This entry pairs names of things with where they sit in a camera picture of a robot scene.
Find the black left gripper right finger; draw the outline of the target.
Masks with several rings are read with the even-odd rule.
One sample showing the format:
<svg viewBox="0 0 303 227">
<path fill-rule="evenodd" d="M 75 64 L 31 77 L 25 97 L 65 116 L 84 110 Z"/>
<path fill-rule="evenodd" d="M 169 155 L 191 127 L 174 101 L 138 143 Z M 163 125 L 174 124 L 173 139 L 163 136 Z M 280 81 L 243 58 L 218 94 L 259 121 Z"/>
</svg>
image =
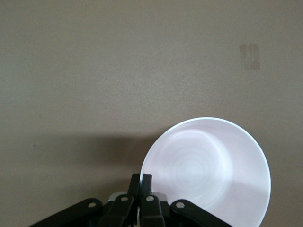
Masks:
<svg viewBox="0 0 303 227">
<path fill-rule="evenodd" d="M 152 175 L 143 174 L 140 187 L 142 227 L 229 227 L 230 224 L 192 202 L 180 199 L 169 204 L 165 195 L 152 192 Z"/>
</svg>

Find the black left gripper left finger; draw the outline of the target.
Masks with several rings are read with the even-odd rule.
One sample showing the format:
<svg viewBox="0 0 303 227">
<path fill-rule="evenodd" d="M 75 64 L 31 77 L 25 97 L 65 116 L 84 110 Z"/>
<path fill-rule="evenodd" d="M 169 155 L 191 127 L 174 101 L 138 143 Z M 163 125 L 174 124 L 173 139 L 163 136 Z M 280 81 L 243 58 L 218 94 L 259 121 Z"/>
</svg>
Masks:
<svg viewBox="0 0 303 227">
<path fill-rule="evenodd" d="M 33 227 L 132 227 L 137 222 L 140 174 L 133 174 L 127 192 L 114 194 L 106 204 L 95 198 L 80 201 Z"/>
</svg>

